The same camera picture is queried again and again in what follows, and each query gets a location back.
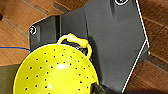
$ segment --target white line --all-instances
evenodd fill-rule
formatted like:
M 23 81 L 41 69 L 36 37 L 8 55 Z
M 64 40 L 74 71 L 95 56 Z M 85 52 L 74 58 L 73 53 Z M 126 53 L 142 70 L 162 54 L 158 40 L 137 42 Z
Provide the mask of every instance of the white line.
M 126 86 L 127 86 L 127 84 L 128 84 L 128 81 L 129 81 L 129 79 L 130 79 L 130 77 L 131 77 L 131 74 L 132 74 L 134 68 L 135 68 L 135 65 L 137 64 L 137 62 L 138 62 L 138 60 L 139 60 L 139 57 L 140 57 L 140 55 L 141 55 L 141 53 L 142 53 L 142 51 L 143 51 L 143 48 L 145 47 L 146 42 L 147 42 L 147 40 L 144 41 L 144 43 L 143 43 L 143 45 L 142 45 L 142 47 L 141 47 L 141 50 L 140 50 L 140 52 L 139 52 L 139 54 L 138 54 L 138 56 L 137 56 L 137 58 L 136 58 L 136 60 L 135 60 L 135 63 L 134 63 L 134 65 L 133 65 L 132 69 L 131 69 L 131 72 L 130 72 L 130 74 L 129 74 L 127 80 L 126 80 L 126 83 L 125 83 L 123 89 L 122 89 L 122 93 L 124 92 L 124 90 L 125 90 L 125 88 L 126 88 Z
M 150 47 L 150 46 L 149 46 L 148 37 L 147 37 L 147 34 L 146 34 L 146 30 L 145 30 L 145 25 L 144 25 L 144 23 L 143 23 L 141 11 L 140 11 L 140 8 L 139 8 L 138 0 L 136 0 L 136 4 L 137 4 L 138 13 L 139 13 L 139 16 L 140 16 L 140 19 L 141 19 L 141 23 L 142 23 L 142 27 L 143 27 L 143 31 L 144 31 L 146 40 L 144 41 L 144 43 L 143 43 L 143 45 L 142 45 L 142 47 L 141 47 L 141 50 L 140 50 L 140 52 L 139 52 L 139 54 L 138 54 L 138 56 L 137 56 L 137 58 L 136 58 L 136 60 L 135 60 L 135 63 L 134 63 L 134 65 L 133 65 L 132 69 L 131 69 L 131 72 L 130 72 L 130 74 L 129 74 L 127 80 L 126 80 L 126 83 L 125 83 L 123 89 L 122 89 L 122 93 L 124 92 L 124 90 L 125 90 L 125 88 L 126 88 L 126 86 L 127 86 L 127 84 L 128 84 L 128 81 L 129 81 L 129 79 L 130 79 L 130 77 L 131 77 L 131 74 L 132 74 L 134 68 L 135 68 L 135 65 L 137 64 L 138 59 L 139 59 L 139 57 L 140 57 L 140 55 L 141 55 L 141 53 L 142 53 L 142 51 L 143 51 L 143 48 L 145 47 L 145 44 L 147 43 L 148 48 Z
M 147 41 L 147 45 L 148 45 L 148 48 L 150 48 L 149 41 L 148 41 L 148 36 L 146 34 L 146 29 L 145 29 L 145 25 L 144 25 L 144 22 L 143 22 L 143 19 L 142 19 L 141 10 L 139 8 L 138 0 L 136 0 L 136 3 L 137 3 L 137 8 L 138 8 L 139 16 L 140 16 L 140 19 L 141 19 L 142 27 L 143 27 L 143 30 L 144 30 L 145 38 L 146 38 L 146 41 Z

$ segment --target floor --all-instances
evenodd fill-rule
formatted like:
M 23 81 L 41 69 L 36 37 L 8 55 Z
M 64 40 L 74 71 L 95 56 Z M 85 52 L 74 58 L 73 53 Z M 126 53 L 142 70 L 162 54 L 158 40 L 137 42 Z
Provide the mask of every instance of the floor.
M 3 15 L 0 19 L 0 47 L 29 48 L 28 28 L 34 22 L 74 10 L 87 1 L 0 0 L 0 14 Z M 136 65 L 125 92 L 164 94 L 168 92 L 168 1 L 139 0 L 139 4 L 151 55 Z M 28 54 L 27 50 L 0 49 L 0 66 L 20 64 Z

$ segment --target colander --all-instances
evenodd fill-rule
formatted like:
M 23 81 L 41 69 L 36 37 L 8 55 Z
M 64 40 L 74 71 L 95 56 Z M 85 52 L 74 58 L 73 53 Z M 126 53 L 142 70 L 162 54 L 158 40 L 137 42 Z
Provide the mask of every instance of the colander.
M 87 55 L 72 46 L 61 44 L 65 39 L 87 48 Z M 62 36 L 56 44 L 39 47 L 26 57 L 18 69 L 13 93 L 90 94 L 91 84 L 99 84 L 89 60 L 91 53 L 88 41 L 71 33 Z

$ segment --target yellow colander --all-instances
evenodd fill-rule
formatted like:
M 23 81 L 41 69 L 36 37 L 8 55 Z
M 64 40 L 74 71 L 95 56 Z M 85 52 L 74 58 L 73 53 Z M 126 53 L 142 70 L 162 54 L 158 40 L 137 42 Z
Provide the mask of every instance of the yellow colander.
M 88 48 L 87 56 L 63 40 Z M 14 94 L 90 94 L 98 82 L 90 62 L 92 49 L 85 39 L 73 34 L 62 36 L 56 44 L 39 47 L 30 53 L 17 71 Z

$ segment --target cable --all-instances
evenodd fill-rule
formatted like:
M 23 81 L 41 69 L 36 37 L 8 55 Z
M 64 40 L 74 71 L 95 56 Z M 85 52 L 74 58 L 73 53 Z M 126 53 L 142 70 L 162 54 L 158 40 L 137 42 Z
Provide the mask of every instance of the cable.
M 23 47 L 0 47 L 0 49 L 23 49 L 23 50 L 30 51 L 30 49 L 23 48 Z

